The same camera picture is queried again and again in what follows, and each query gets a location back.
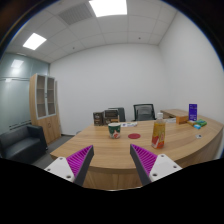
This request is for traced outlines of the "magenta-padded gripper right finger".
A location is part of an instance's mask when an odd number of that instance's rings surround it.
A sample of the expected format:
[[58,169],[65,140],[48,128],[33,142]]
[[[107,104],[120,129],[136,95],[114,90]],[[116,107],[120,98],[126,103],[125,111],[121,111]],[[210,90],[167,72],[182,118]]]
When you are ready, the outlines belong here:
[[167,155],[156,155],[134,144],[130,145],[130,154],[143,186],[181,170]]

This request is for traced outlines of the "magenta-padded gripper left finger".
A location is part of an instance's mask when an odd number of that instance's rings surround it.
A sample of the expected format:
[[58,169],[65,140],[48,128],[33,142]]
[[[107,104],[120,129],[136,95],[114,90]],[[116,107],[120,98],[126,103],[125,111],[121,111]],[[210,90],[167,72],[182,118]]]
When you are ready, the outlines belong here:
[[58,157],[45,171],[82,186],[93,156],[94,147],[90,145],[67,158]]

